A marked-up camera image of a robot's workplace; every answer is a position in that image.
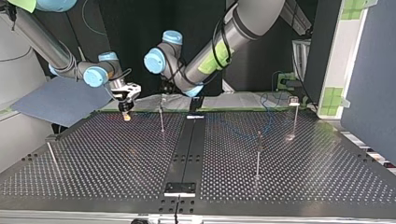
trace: cable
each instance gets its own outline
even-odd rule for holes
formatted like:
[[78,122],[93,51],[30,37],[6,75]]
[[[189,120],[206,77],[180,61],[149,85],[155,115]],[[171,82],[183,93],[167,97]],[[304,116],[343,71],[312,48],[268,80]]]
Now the cable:
[[[76,41],[77,41],[78,47],[81,49],[81,51],[83,51],[83,50],[82,50],[82,45],[81,45],[81,43],[80,43],[79,40],[78,40],[76,30],[75,30],[75,28],[74,28],[74,26],[73,26],[72,21],[70,20],[69,14],[66,13],[66,17],[67,17],[67,20],[68,20],[69,23],[70,23],[70,27],[72,28],[73,35],[74,35],[74,37],[75,37],[75,39],[76,39]],[[86,54],[84,54],[84,52],[82,52],[82,53],[83,53],[83,56],[85,57],[85,59],[86,59],[88,62],[93,63],[93,60],[91,60],[90,58],[88,58],[88,56],[87,56]]]
[[175,214],[174,214],[174,217],[175,217],[175,224],[178,224],[177,209],[178,209],[178,203],[179,203],[179,201],[180,201],[180,196],[178,196],[178,198],[177,198],[177,204],[176,204],[176,209],[175,209]]
[[87,26],[88,29],[90,29],[92,32],[94,32],[94,33],[96,33],[96,34],[99,34],[99,35],[107,35],[107,34],[105,34],[105,33],[102,33],[102,32],[99,32],[99,31],[94,30],[94,29],[87,23],[87,20],[85,20],[85,6],[87,5],[87,3],[88,3],[88,0],[85,0],[84,4],[82,5],[82,10],[81,10],[81,17],[82,17],[82,20],[84,21],[85,25]]
[[15,61],[15,60],[24,58],[24,57],[26,57],[26,56],[30,53],[30,51],[32,51],[32,47],[29,47],[29,49],[27,50],[27,52],[24,53],[24,54],[22,54],[21,56],[18,56],[18,57],[16,57],[16,58],[11,58],[11,59],[0,60],[0,63],[11,62],[11,61]]
[[[291,19],[291,35],[290,35],[290,36],[291,36],[291,39],[293,39],[293,30],[294,30],[293,27],[294,27],[294,22],[295,22],[296,14],[297,14],[297,8],[298,8],[298,4],[296,3],[296,5],[295,5],[295,7],[294,7],[294,10],[293,10],[293,17],[292,17],[292,19]],[[303,79],[301,78],[300,72],[299,72],[298,69],[297,69],[297,62],[296,62],[296,59],[295,59],[295,57],[294,57],[294,53],[292,53],[291,58],[292,58],[292,60],[293,60],[293,65],[294,65],[295,68],[296,68],[296,74],[297,74],[298,78],[300,79],[301,85],[303,86],[303,89],[304,89],[304,91],[305,91],[306,96],[308,97],[309,100],[311,100],[312,105],[313,105],[314,108],[318,111],[318,107],[315,105],[315,102],[312,100],[311,96],[309,95],[308,91],[306,90],[306,87],[305,87],[305,85],[304,85]]]
[[122,77],[126,77],[128,76],[130,73],[132,72],[132,68],[127,68],[125,71],[122,72],[120,77],[113,77],[111,78],[109,81],[114,81],[116,79],[122,78]]

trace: metal frame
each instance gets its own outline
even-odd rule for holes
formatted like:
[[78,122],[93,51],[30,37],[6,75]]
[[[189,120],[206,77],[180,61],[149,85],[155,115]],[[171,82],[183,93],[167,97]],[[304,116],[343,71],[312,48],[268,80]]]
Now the metal frame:
[[[82,120],[73,126],[60,139],[66,137],[86,121]],[[226,203],[201,199],[200,185],[206,123],[207,118],[185,119],[177,140],[177,148],[173,155],[175,161],[169,165],[167,176],[163,182],[164,185],[167,182],[195,182],[198,189],[195,198],[161,197],[151,203],[135,201],[112,202],[106,199],[95,200],[94,203],[82,200],[63,200],[62,203],[59,201],[48,201],[52,211],[47,212],[39,211],[40,209],[45,209],[42,206],[40,207],[39,200],[23,200],[20,201],[23,203],[15,203],[15,199],[10,198],[8,202],[2,201],[0,204],[0,222],[22,223],[29,220],[33,223],[44,223],[46,221],[48,223],[54,221],[62,221],[64,223],[80,221],[87,223],[127,223],[135,218],[143,218],[150,220],[151,223],[173,223],[175,221],[174,213],[177,212],[179,221],[191,221],[194,223],[396,223],[395,220],[387,220],[387,218],[396,219],[394,204],[361,204],[357,206],[352,203],[323,202],[284,204],[241,201]],[[371,159],[368,160],[364,152],[340,133],[336,133],[335,137],[348,153],[356,155],[356,160],[367,162],[372,171],[381,174],[381,177],[387,180],[387,184],[396,186],[395,176],[381,164],[371,161]],[[40,156],[47,150],[48,147],[43,146],[35,151],[33,155],[36,153],[37,156]],[[19,161],[6,172],[0,174],[0,181],[14,174],[26,162],[29,161]],[[364,219],[367,217],[381,219]]]

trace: sticker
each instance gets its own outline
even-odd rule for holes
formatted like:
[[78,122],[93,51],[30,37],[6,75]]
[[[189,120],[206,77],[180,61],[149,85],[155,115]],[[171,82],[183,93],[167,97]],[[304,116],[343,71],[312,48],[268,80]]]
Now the sticker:
[[[226,66],[228,52],[223,41],[220,41],[216,45],[216,55],[218,56],[221,65]],[[221,70],[222,68],[216,62],[215,55],[211,50],[209,55],[204,59],[204,62],[198,67],[198,70],[206,75],[211,75],[214,71],[216,71],[216,69]]]
[[366,0],[346,0],[341,15],[342,21],[359,20],[365,8]]
[[16,7],[21,7],[26,11],[32,13],[35,10],[35,4],[37,0],[8,0],[9,3]]
[[7,109],[4,109],[4,110],[0,110],[0,115],[4,115],[4,114],[7,114],[7,113],[10,113],[10,112],[12,112],[13,110],[11,109],[11,108],[7,108]]

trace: metal bracket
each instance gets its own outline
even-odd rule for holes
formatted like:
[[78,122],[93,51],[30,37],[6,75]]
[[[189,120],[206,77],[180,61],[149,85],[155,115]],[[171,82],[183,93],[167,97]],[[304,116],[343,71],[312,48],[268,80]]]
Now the metal bracket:
[[57,142],[61,138],[59,134],[50,134],[46,137],[46,142]]
[[376,4],[378,4],[378,0],[366,0],[366,1],[364,2],[364,8],[373,7],[373,6],[375,6]]
[[350,102],[346,98],[341,99],[341,106],[343,108],[350,108]]
[[195,183],[167,183],[165,197],[192,198],[195,197]]

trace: black cable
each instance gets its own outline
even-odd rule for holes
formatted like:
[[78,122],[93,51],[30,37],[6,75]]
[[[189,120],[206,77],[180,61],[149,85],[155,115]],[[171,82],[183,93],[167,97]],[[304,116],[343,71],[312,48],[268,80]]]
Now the black cable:
[[[293,10],[293,17],[291,19],[291,39],[293,39],[294,22],[295,22],[295,18],[296,18],[296,14],[297,14],[297,8],[298,8],[298,4],[296,3],[296,5],[294,7],[294,10]],[[312,105],[318,111],[318,107],[315,105],[315,102],[312,100],[311,96],[308,94],[308,91],[306,90],[306,87],[305,87],[305,85],[303,83],[303,79],[300,76],[300,72],[298,71],[297,62],[296,62],[296,59],[294,57],[294,53],[292,53],[291,58],[293,60],[293,65],[296,68],[296,74],[297,74],[298,78],[300,79],[301,85],[303,86],[303,89],[305,91],[306,96],[308,97],[309,100],[311,100]]]
[[176,204],[176,209],[175,209],[175,214],[174,214],[174,217],[175,217],[175,224],[178,224],[177,209],[178,209],[178,203],[179,203],[179,201],[180,201],[180,196],[178,196],[178,198],[177,198],[177,204]]
[[21,56],[18,56],[18,57],[16,57],[16,58],[12,58],[12,59],[0,60],[0,63],[6,63],[6,62],[11,62],[11,61],[15,61],[15,60],[21,59],[21,58],[27,56],[27,55],[30,53],[30,51],[32,51],[32,47],[29,47],[29,49],[27,50],[27,52],[24,53],[24,54],[22,54]]
[[[66,12],[66,18],[67,18],[67,20],[68,20],[69,23],[70,23],[70,27],[72,28],[73,36],[74,36],[74,38],[75,38],[76,41],[77,41],[78,47],[81,48],[81,50],[82,50],[82,45],[81,45],[81,43],[80,43],[79,40],[78,40],[76,30],[74,29],[73,23],[72,23],[72,21],[70,20],[69,14],[67,14],[67,12]],[[88,58],[88,56],[87,56],[86,54],[84,54],[84,57],[85,57],[85,59],[86,59],[89,63],[93,63],[93,62],[94,62],[93,60],[91,60],[90,58]]]

